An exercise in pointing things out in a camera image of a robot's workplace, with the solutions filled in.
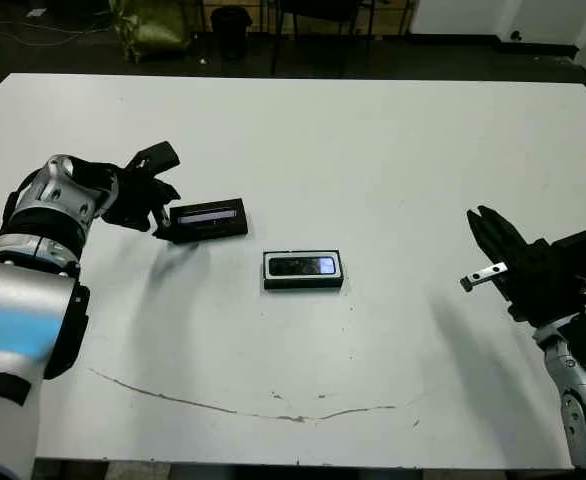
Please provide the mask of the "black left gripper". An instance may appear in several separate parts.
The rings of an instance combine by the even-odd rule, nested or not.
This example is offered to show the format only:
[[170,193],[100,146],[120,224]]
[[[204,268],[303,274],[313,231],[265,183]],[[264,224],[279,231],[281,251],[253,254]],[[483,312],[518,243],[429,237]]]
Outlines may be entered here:
[[181,199],[178,191],[171,184],[137,171],[119,169],[116,180],[117,195],[101,218],[112,225],[148,231],[151,228],[149,216],[152,215],[158,226],[153,236],[176,243],[176,231],[166,226],[168,216],[165,205]]

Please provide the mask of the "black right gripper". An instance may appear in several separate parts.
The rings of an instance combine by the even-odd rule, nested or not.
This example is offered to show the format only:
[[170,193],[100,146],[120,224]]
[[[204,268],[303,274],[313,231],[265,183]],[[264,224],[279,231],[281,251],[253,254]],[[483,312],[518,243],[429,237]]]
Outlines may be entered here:
[[467,220],[490,266],[460,279],[462,288],[493,283],[510,303],[517,322],[547,325],[580,311],[586,292],[586,240],[563,238],[531,244],[501,214],[491,208],[468,210]]

